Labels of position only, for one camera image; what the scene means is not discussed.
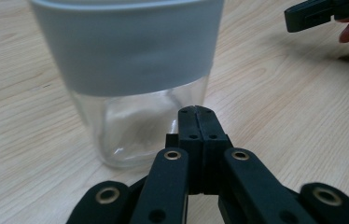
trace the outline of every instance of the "light wood tabletop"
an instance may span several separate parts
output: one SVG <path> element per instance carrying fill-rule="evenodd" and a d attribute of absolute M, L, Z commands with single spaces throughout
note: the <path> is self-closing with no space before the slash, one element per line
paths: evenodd
<path fill-rule="evenodd" d="M 283 185 L 349 195 L 344 24 L 289 34 L 283 12 L 299 2 L 226 1 L 204 106 Z M 0 223 L 65 223 L 92 186 L 147 171 L 101 164 L 28 3 L 0 1 Z M 191 196 L 188 223 L 223 223 L 217 197 Z"/>

